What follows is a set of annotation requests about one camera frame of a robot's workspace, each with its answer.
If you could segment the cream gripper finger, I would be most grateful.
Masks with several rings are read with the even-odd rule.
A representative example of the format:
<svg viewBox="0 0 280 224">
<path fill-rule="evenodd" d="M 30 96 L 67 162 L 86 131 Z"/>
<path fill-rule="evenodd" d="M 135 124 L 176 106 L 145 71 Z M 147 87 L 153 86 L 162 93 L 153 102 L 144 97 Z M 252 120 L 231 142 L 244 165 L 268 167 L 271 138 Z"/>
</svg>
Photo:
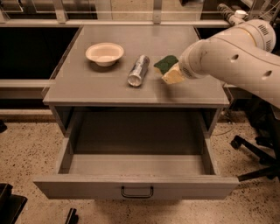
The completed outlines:
<svg viewBox="0 0 280 224">
<path fill-rule="evenodd" d="M 180 72 L 179 64 L 176 63 L 169 69 L 167 73 L 163 75 L 162 79 L 167 84 L 175 84 L 182 82 L 185 79 L 185 77 Z"/>
</svg>

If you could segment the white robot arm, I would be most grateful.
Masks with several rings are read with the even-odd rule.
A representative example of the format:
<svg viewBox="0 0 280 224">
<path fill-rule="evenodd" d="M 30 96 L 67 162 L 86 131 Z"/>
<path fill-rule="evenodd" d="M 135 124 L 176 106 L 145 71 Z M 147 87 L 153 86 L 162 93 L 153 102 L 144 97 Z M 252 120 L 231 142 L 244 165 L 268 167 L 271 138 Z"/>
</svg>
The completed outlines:
<svg viewBox="0 0 280 224">
<path fill-rule="evenodd" d="M 280 108 L 280 57 L 270 23 L 253 19 L 188 46 L 163 80 L 175 84 L 208 75 Z"/>
</svg>

